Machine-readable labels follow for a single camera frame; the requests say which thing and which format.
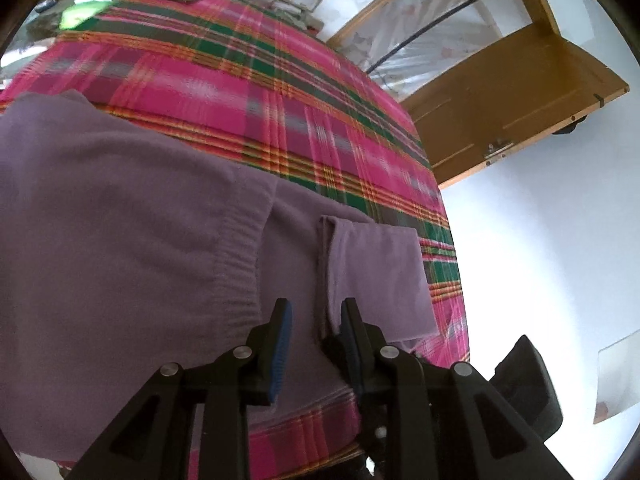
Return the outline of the wooden door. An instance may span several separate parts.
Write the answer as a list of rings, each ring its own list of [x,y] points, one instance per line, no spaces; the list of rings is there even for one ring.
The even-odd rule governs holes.
[[[446,70],[402,105],[446,188],[546,136],[573,131],[628,90],[584,49],[530,24]]]

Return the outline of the pink plaid bed cover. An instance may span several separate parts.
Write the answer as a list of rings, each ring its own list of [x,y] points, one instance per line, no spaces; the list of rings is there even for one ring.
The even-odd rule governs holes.
[[[351,62],[243,0],[124,0],[63,34],[1,95],[77,92],[103,113],[265,171],[418,234],[437,326],[413,352],[469,353],[454,241],[408,113]],[[274,479],[358,448],[356,398],[250,426],[250,473]]]

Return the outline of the green white tissue box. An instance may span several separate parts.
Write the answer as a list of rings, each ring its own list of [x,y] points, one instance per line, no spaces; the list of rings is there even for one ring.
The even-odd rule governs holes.
[[[61,13],[59,30],[69,30],[77,27],[89,18],[104,11],[111,5],[107,1],[89,1],[84,3],[75,3],[69,6]]]

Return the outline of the purple fleece garment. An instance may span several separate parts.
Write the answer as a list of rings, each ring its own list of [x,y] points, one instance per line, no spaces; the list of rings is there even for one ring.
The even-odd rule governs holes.
[[[1,427],[77,460],[163,364],[242,344],[284,298],[267,427],[341,400],[320,344],[356,300],[405,351],[436,330],[418,234],[97,110],[25,94],[1,118]]]

